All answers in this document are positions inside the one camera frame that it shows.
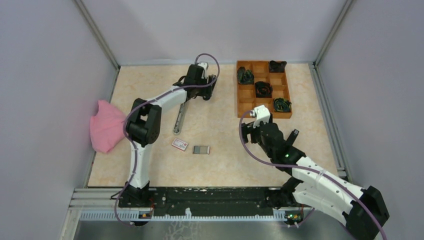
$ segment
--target black cable bundle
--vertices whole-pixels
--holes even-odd
[[[290,113],[292,111],[292,103],[288,99],[274,99],[274,110],[279,113]]]
[[[273,87],[268,82],[258,81],[254,88],[257,98],[270,98],[273,95]]]
[[[270,61],[269,62],[269,72],[270,73],[284,73],[284,70],[286,68],[287,62],[276,62],[276,61]]]
[[[237,81],[239,84],[247,85],[253,84],[255,77],[251,70],[246,70],[244,66],[241,66],[237,70]]]

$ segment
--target pink cloth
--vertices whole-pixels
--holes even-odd
[[[97,152],[108,153],[124,138],[125,114],[105,100],[98,101],[98,113],[90,118],[91,144]]]

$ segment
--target beige table surface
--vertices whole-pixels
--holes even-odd
[[[189,146],[181,151],[171,146],[176,138],[173,127],[179,105],[162,113],[160,136],[150,156],[150,186],[169,187],[254,187],[281,186],[289,175],[251,158],[239,139],[236,114],[236,79],[234,64],[221,65],[221,73],[212,98],[201,97],[189,102],[182,132],[177,137]],[[210,65],[208,74],[216,73]],[[111,103],[125,114],[136,98],[148,99],[161,94],[187,73],[188,65],[123,66],[116,82]],[[274,122],[288,137],[300,131],[294,146],[316,163],[337,174],[317,95],[307,64],[288,64],[286,75],[293,115]],[[210,154],[192,154],[194,145],[210,146]],[[252,152],[264,159],[257,144],[248,144]],[[97,153],[88,185],[123,186],[130,171],[130,143],[124,139],[108,154]]]

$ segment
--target metal frame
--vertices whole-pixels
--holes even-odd
[[[85,4],[82,0],[72,0],[76,7],[78,8],[81,15],[84,17],[84,20],[91,30],[93,36],[95,37],[98,45],[104,52],[105,56],[108,58],[110,63],[115,67],[116,69],[116,75],[115,75],[115,83],[118,78],[119,70],[121,66],[118,64],[113,52],[109,48],[107,42],[103,38],[99,28],[97,27],[95,21],[91,17],[89,11],[87,10]],[[349,181],[352,181],[350,172],[349,172],[349,166],[347,163],[347,158],[345,155],[345,151],[343,148],[343,144],[340,140],[340,134],[334,119],[334,115],[331,109],[330,101],[327,97],[326,89],[320,74],[319,65],[327,53],[329,47],[331,46],[331,43],[333,42],[338,30],[340,29],[341,24],[343,23],[346,14],[351,9],[352,5],[356,2],[356,0],[347,0],[337,17],[336,22],[334,23],[330,34],[328,35],[327,39],[325,40],[316,60],[314,62],[309,62],[309,69],[312,76],[312,80],[315,86],[316,94],[318,97],[318,102],[322,111],[322,115],[324,118],[325,127],[328,133],[328,138],[330,140],[330,145],[334,154],[335,163],[337,165],[338,174],[340,177],[347,178]],[[112,99],[113,95],[113,89],[110,93],[110,99]],[[72,196],[72,199],[69,203],[68,212],[66,215],[65,222],[63,224],[62,232],[60,235],[61,240],[73,240],[75,233],[78,228],[78,223],[80,220],[80,217],[83,216],[83,219],[85,221],[87,220],[99,220],[102,218],[101,216],[110,216],[111,211],[113,211],[113,207],[115,204],[115,200],[110,199],[110,196],[116,192],[118,192],[121,188],[86,188],[87,183],[89,181],[91,174],[91,165],[88,170],[88,173],[86,175],[85,181],[84,181],[84,187],[85,188],[77,188],[74,191],[74,194]],[[291,211],[291,210],[298,210],[297,207],[286,207],[281,208],[282,211]],[[146,207],[142,208],[119,208],[118,214],[120,214],[121,217],[124,217],[122,214],[130,213],[131,211],[141,211],[141,212],[149,212],[150,209]],[[170,218],[170,220],[184,220],[183,218]],[[245,221],[261,221],[261,219],[256,218],[247,218]]]

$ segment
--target brown compartment box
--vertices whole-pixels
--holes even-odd
[[[286,73],[273,73],[268,69],[269,61],[237,61],[236,65],[236,85],[237,85],[237,116],[240,118],[244,112],[252,110],[254,107],[265,105],[269,112],[272,113],[274,119],[289,119],[292,117],[291,112],[275,112],[274,99],[284,98],[290,102],[289,86],[287,84]],[[254,82],[266,82],[272,86],[272,98],[257,98],[255,95],[255,85],[242,85],[237,81],[237,70],[245,67],[251,70],[254,75]]]

